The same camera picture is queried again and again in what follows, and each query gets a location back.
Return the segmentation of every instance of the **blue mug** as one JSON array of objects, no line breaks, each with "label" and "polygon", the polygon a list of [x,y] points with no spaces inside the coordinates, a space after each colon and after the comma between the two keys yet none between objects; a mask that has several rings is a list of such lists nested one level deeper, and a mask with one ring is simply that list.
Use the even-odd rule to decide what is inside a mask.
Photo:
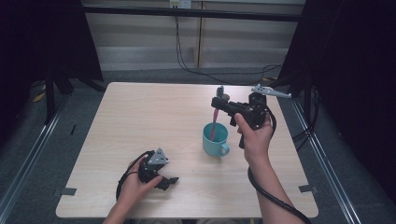
[{"label": "blue mug", "polygon": [[212,133],[213,123],[208,123],[204,127],[203,134],[203,146],[204,151],[207,155],[212,157],[223,157],[230,152],[230,147],[226,141],[228,138],[228,131],[224,125],[220,123],[215,124],[214,139],[210,140],[210,134]]}]

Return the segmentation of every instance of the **table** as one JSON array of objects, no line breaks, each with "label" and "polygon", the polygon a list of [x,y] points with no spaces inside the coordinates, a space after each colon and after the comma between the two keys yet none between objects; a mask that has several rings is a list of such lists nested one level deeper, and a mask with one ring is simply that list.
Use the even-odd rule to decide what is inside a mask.
[{"label": "table", "polygon": [[[211,122],[215,85],[111,83],[80,151],[58,217],[106,217],[116,202],[116,187],[130,161],[148,150],[162,148],[169,163],[165,177],[179,180],[167,191],[152,189],[130,218],[254,218],[261,217],[255,189],[248,181],[248,164],[238,147],[240,134],[219,112],[218,122],[229,131],[230,153],[212,158],[202,149],[202,130]],[[233,102],[247,102],[251,87],[224,86]],[[318,214],[303,167],[277,99],[267,97],[276,116],[270,159],[280,182],[297,209]]]}]

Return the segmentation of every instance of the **silver bracket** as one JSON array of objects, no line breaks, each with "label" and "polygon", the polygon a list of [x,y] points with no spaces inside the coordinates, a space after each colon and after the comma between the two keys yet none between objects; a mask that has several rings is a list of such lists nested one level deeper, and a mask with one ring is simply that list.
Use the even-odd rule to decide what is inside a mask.
[{"label": "silver bracket", "polygon": [[160,147],[148,161],[149,165],[165,165],[166,163],[168,163],[168,159],[166,159],[165,154]]},{"label": "silver bracket", "polygon": [[291,93],[286,94],[280,91],[274,91],[274,89],[270,88],[270,87],[263,87],[260,84],[253,87],[251,89],[254,92],[263,94],[263,95],[272,95],[272,96],[277,96],[277,97],[282,97],[282,98],[291,98]]}]

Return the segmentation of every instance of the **gray floor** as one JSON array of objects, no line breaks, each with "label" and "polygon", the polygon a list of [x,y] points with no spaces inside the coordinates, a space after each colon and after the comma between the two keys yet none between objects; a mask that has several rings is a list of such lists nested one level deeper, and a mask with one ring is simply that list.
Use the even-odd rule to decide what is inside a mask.
[{"label": "gray floor", "polygon": [[[260,69],[206,69],[206,72],[230,73],[235,71],[252,72]],[[279,70],[268,74],[275,77]],[[158,82],[158,83],[196,83],[223,84],[213,79],[225,80],[228,83],[246,85],[261,78],[261,75],[214,75],[212,77],[196,75],[181,69],[119,71],[104,73],[106,86],[112,81]],[[65,186],[73,169],[78,153],[91,126],[95,112],[103,97],[102,92],[94,91],[84,84],[73,80],[75,90],[71,96],[57,94],[57,105],[66,102],[61,111],[47,144],[38,156],[21,194],[7,216],[6,223],[101,223],[95,219],[60,219],[55,215],[59,197],[53,194],[56,189]],[[39,91],[32,89],[31,98]],[[290,100],[279,99],[291,135],[303,128]],[[35,140],[43,129],[46,105],[28,101],[20,114],[14,134],[2,146],[0,151],[0,195],[4,197],[14,177],[23,165]],[[343,142],[334,127],[325,107],[319,108],[316,134],[322,144],[334,172],[337,174],[346,195],[355,208],[359,220],[351,222],[341,209],[339,201],[329,184],[317,155],[309,143],[299,151],[308,182],[318,192],[315,200],[319,215],[312,218],[313,223],[396,223],[396,208],[386,197],[373,177],[355,159],[353,153]]]}]

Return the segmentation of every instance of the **human hand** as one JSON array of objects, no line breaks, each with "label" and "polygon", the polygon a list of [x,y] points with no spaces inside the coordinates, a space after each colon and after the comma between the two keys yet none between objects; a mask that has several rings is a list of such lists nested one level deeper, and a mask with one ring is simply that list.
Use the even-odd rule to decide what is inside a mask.
[{"label": "human hand", "polygon": [[138,176],[139,164],[145,157],[141,158],[132,169],[129,171],[128,177],[125,179],[121,187],[121,192],[117,204],[122,206],[124,209],[131,211],[135,204],[142,201],[150,189],[157,186],[163,177],[161,175],[156,176],[148,183],[144,184],[140,181]]},{"label": "human hand", "polygon": [[244,153],[245,159],[249,165],[261,163],[262,160],[265,160],[264,162],[269,162],[268,147],[273,134],[270,116],[267,114],[260,129],[254,131],[250,128],[241,114],[235,114],[234,118],[238,125],[238,132],[244,135]]}]

